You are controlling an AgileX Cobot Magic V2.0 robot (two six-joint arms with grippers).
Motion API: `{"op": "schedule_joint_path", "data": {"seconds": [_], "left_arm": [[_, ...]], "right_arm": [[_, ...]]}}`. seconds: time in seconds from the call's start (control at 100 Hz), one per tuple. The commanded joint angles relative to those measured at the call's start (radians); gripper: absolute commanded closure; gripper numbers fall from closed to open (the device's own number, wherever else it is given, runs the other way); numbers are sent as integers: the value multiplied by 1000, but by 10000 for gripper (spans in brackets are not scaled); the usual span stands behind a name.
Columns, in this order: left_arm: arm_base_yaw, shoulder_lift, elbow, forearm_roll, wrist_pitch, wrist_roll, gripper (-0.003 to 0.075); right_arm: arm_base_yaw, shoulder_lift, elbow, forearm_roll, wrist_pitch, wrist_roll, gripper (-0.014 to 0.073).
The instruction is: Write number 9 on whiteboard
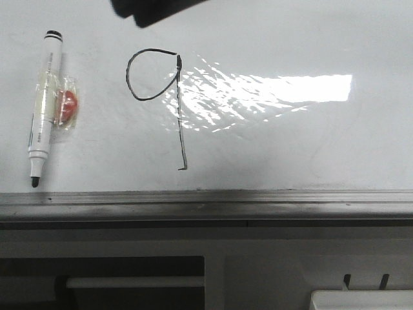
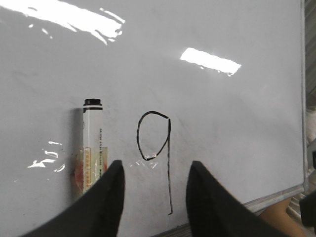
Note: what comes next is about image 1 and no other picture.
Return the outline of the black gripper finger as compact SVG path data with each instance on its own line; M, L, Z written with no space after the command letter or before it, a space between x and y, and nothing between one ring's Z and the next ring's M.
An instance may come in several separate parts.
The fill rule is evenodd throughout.
M111 0L110 3L114 12L122 18L140 16L152 6L152 2L147 0Z
M203 2L204 0L139 1L132 15L138 27L146 28Z

